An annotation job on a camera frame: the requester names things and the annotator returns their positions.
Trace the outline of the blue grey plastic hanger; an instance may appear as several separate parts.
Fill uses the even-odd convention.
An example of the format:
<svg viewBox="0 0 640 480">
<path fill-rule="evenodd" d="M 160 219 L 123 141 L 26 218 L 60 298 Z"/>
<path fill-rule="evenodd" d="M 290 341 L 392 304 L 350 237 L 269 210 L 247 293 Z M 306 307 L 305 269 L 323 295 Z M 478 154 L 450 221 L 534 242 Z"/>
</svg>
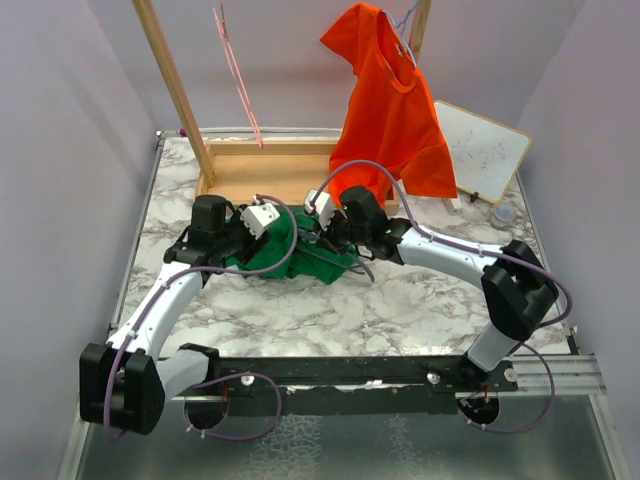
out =
<svg viewBox="0 0 640 480">
<path fill-rule="evenodd" d="M 371 282 L 375 276 L 370 267 L 359 258 L 355 249 L 346 253 L 334 253 L 320 243 L 318 227 L 314 220 L 298 216 L 298 240 L 287 267 L 287 276 L 307 276 L 330 285 L 345 273 L 365 275 Z"/>
</svg>

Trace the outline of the green t shirt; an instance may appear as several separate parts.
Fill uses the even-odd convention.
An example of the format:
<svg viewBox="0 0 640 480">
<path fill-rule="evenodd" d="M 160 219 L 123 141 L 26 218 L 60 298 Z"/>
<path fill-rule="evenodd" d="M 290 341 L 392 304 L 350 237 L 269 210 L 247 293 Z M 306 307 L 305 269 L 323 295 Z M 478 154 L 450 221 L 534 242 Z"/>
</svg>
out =
<svg viewBox="0 0 640 480">
<path fill-rule="evenodd" d="M 270 239 L 267 244 L 248 262 L 242 263 L 237 257 L 233 257 L 227 261 L 228 267 L 236 267 L 243 271 L 261 270 L 272 266 L 285 256 L 293 238 L 293 225 L 290 216 L 282 207 L 277 207 L 277 211 L 280 218 L 269 228 Z M 262 273 L 260 277 L 282 280 L 310 276 L 329 285 L 347 271 L 361 272 L 354 255 L 354 248 L 349 248 L 346 253 L 336 254 L 298 237 L 291 256 L 277 269 Z"/>
</svg>

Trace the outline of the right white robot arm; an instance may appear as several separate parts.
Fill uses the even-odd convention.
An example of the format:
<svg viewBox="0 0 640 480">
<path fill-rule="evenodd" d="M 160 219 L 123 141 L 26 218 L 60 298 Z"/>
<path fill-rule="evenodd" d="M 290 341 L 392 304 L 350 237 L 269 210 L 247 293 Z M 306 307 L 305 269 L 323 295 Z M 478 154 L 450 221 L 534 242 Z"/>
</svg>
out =
<svg viewBox="0 0 640 480">
<path fill-rule="evenodd" d="M 362 186 L 347 189 L 339 201 L 312 191 L 305 210 L 317 215 L 320 242 L 330 249 L 364 247 L 375 260 L 438 271 L 483 292 L 489 322 L 458 366 L 469 390 L 481 391 L 494 381 L 499 363 L 531 337 L 559 296 L 526 243 L 474 245 L 439 236 L 407 217 L 388 216 Z"/>
</svg>

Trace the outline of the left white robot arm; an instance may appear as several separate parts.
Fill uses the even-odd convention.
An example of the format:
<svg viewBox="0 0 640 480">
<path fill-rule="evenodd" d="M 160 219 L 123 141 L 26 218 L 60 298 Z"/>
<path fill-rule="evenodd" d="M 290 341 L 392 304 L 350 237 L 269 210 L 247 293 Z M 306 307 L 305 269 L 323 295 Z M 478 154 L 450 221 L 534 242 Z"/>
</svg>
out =
<svg viewBox="0 0 640 480">
<path fill-rule="evenodd" d="M 196 198 L 190 224 L 165 251 L 159 276 L 134 314 L 105 343 L 90 343 L 81 353 L 82 420 L 147 435 L 165 405 L 183 391 L 192 387 L 206 395 L 218 388 L 216 351 L 187 346 L 161 359 L 161 350 L 210 276 L 231 259 L 250 259 L 278 218 L 265 201 L 234 208 L 218 195 Z"/>
</svg>

